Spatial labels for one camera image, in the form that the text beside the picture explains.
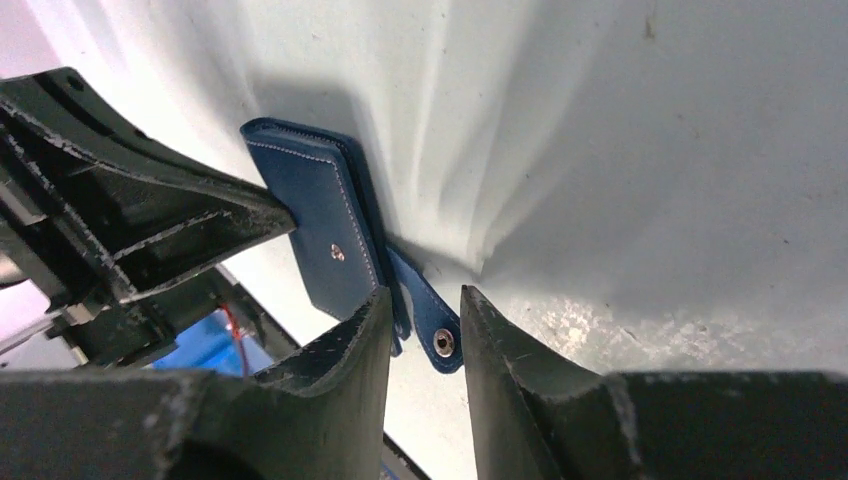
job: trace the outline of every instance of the metal snap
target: metal snap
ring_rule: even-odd
[[[344,262],[344,252],[335,243],[330,245],[330,256],[333,257],[333,260]]]
[[[436,334],[433,336],[433,346],[436,347],[436,353],[440,357],[447,358],[453,355],[453,350],[456,347],[450,330],[445,328],[436,330]]]

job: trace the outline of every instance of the blue object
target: blue object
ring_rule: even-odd
[[[433,335],[447,328],[458,345],[458,318],[412,264],[390,250],[356,140],[271,118],[252,120],[241,133],[268,189],[297,222],[289,238],[312,304],[344,321],[378,285],[387,286],[394,311],[392,353],[400,354],[412,317],[433,367],[455,372],[462,365],[461,349],[442,358]],[[412,315],[401,283],[412,297]]]
[[[243,337],[250,373],[271,365],[273,360],[250,337]],[[153,362],[153,368],[205,368],[241,376],[241,357],[226,328],[226,316],[215,312],[177,336],[177,349]]]
[[[433,368],[441,373],[453,373],[462,366],[462,342],[459,328],[459,317],[442,300],[433,289],[430,282],[421,275],[400,251],[389,245],[389,258],[395,268],[398,281],[403,284],[412,300],[412,320],[415,324],[415,334],[427,352],[427,357]],[[448,330],[454,338],[454,350],[447,358],[438,355],[433,345],[433,338],[439,329]]]

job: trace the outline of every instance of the blue leather wallet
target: blue leather wallet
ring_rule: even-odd
[[[271,118],[241,128],[248,150],[271,193],[292,212],[289,234],[312,304],[345,320],[377,286],[387,286],[394,310],[393,354],[409,338],[410,315],[400,284],[413,304],[413,321],[433,366],[443,373],[462,365],[459,320],[429,283],[386,241],[368,164],[351,137]],[[455,339],[447,357],[436,353],[441,328]]]

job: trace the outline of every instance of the red wire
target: red wire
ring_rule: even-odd
[[[241,328],[239,328],[238,320],[230,307],[226,303],[221,304],[221,310],[227,315],[227,321],[230,324],[230,334],[233,336],[233,343],[238,350],[239,358],[241,359],[241,374],[244,378],[250,376],[250,365],[247,363],[247,351],[244,349],[244,341],[241,338]]]

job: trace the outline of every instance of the black plastic part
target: black plastic part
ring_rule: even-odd
[[[180,332],[224,303],[271,358],[285,358],[299,348],[244,287],[230,283],[218,268],[165,292],[101,312],[91,322],[54,327],[48,336],[61,335],[79,347],[90,365],[145,365],[170,353]]]
[[[374,480],[391,329],[381,289],[255,380],[135,369],[0,375],[0,478]]]
[[[0,82],[0,184],[2,247],[55,308],[136,301],[295,228],[266,190],[151,140],[69,68]]]
[[[816,372],[596,375],[463,287],[480,478],[845,478],[848,378]]]

